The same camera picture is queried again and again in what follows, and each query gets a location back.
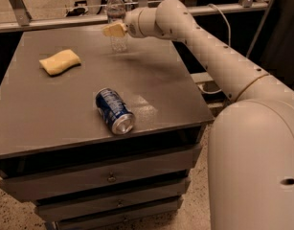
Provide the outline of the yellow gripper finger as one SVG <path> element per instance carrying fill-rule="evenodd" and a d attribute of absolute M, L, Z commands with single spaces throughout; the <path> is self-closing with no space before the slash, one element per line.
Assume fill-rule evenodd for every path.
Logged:
<path fill-rule="evenodd" d="M 105 36 L 125 37 L 127 29 L 123 22 L 115 22 L 104 26 L 102 32 Z"/>

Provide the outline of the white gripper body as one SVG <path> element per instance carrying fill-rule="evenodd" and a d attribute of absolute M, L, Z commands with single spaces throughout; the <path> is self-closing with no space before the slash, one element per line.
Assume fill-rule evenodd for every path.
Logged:
<path fill-rule="evenodd" d="M 155 8 L 143 7 L 128 11 L 125 15 L 124 23 L 127 32 L 132 37 L 160 36 L 160 29 L 156 24 Z"/>

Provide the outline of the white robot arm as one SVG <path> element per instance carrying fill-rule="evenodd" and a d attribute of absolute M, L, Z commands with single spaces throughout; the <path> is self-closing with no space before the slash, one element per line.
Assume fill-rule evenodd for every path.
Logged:
<path fill-rule="evenodd" d="M 212 230 L 294 230 L 294 91 L 199 26 L 178 0 L 138 8 L 107 36 L 187 46 L 230 100 L 208 142 Z"/>

